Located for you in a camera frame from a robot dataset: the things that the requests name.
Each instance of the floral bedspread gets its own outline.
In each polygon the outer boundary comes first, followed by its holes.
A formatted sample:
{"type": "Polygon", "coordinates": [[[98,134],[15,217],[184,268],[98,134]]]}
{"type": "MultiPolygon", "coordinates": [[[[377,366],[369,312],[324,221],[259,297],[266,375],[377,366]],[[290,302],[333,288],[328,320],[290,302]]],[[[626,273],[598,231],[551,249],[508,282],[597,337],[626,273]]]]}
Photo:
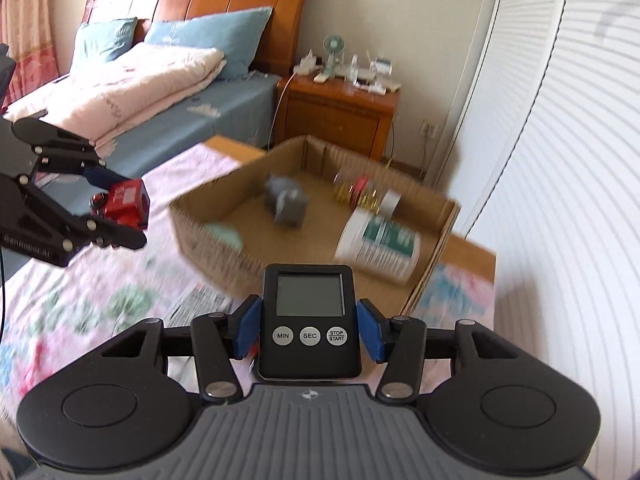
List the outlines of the floral bedspread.
{"type": "MultiPolygon", "coordinates": [[[[145,176],[152,206],[143,250],[92,246],[66,269],[32,260],[9,280],[0,345],[1,400],[8,420],[14,420],[20,400],[37,383],[140,319],[159,317],[166,326],[178,326],[239,304],[179,253],[167,208],[174,197],[237,166],[225,155],[195,146],[145,176]]],[[[439,266],[415,315],[436,327],[452,328],[461,317],[491,327],[494,288],[455,267],[439,266]]],[[[448,376],[446,364],[425,366],[430,373],[423,389],[448,376]]],[[[248,361],[234,367],[248,390],[248,361]]],[[[197,390],[193,359],[171,358],[169,375],[197,390]]]]}

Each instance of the blue pillow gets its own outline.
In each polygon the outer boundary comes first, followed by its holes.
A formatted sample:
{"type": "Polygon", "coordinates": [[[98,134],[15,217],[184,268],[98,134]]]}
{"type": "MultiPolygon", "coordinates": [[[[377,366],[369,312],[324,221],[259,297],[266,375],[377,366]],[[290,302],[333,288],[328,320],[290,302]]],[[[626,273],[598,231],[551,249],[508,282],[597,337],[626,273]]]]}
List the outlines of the blue pillow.
{"type": "Polygon", "coordinates": [[[131,49],[137,18],[101,23],[83,23],[76,34],[74,59],[69,72],[96,63],[107,63],[131,49]]]}
{"type": "Polygon", "coordinates": [[[257,7],[185,22],[153,22],[145,43],[218,48],[226,59],[219,77],[235,79],[248,73],[271,11],[272,7],[257,7]]]}

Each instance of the electrical outlet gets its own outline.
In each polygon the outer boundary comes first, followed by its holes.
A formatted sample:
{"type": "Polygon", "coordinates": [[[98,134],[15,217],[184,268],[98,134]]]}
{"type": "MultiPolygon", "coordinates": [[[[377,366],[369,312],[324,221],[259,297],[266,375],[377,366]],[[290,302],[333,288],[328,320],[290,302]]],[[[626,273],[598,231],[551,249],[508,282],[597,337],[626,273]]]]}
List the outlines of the electrical outlet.
{"type": "Polygon", "coordinates": [[[438,136],[438,125],[431,124],[427,119],[422,121],[420,126],[420,136],[427,140],[433,140],[438,136]]]}

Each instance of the green fan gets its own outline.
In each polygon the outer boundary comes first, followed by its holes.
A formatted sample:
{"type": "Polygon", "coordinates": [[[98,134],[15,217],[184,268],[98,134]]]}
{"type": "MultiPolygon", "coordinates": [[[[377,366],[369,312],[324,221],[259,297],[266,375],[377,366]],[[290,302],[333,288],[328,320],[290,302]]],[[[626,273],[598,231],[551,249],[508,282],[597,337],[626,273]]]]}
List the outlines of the green fan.
{"type": "Polygon", "coordinates": [[[326,65],[324,66],[323,73],[328,78],[335,76],[335,58],[340,56],[344,52],[345,43],[339,34],[332,34],[324,38],[322,42],[322,48],[327,53],[326,65]]]}

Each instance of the power cord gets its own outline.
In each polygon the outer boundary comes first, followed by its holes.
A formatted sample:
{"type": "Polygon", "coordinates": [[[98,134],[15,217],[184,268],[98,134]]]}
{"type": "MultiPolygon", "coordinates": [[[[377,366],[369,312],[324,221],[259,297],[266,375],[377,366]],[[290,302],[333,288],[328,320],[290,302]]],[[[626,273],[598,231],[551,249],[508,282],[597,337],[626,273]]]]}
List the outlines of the power cord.
{"type": "Polygon", "coordinates": [[[0,321],[0,344],[4,335],[4,313],[6,311],[6,289],[4,288],[4,258],[2,257],[2,247],[0,247],[0,278],[2,279],[2,321],[0,321]]]}
{"type": "Polygon", "coordinates": [[[391,162],[394,160],[394,151],[396,150],[396,128],[394,127],[394,122],[391,121],[391,155],[389,155],[389,160],[386,162],[385,169],[388,170],[389,166],[391,166],[391,162]]]}
{"type": "Polygon", "coordinates": [[[418,176],[418,180],[422,180],[424,176],[427,174],[427,170],[424,169],[424,163],[427,161],[427,145],[429,144],[429,139],[424,137],[424,149],[422,150],[422,164],[420,165],[420,175],[418,176]]]}
{"type": "Polygon", "coordinates": [[[267,141],[267,153],[269,153],[271,151],[271,137],[273,137],[273,127],[276,125],[276,117],[278,116],[278,110],[280,110],[280,104],[282,104],[282,98],[284,97],[285,92],[287,91],[287,87],[289,86],[289,83],[291,83],[291,81],[293,81],[293,78],[295,78],[295,74],[293,74],[289,80],[287,81],[287,84],[284,85],[284,88],[282,89],[282,94],[280,94],[280,99],[278,99],[278,106],[276,106],[276,113],[274,113],[273,115],[273,122],[271,123],[271,130],[269,131],[269,140],[267,141]]]}

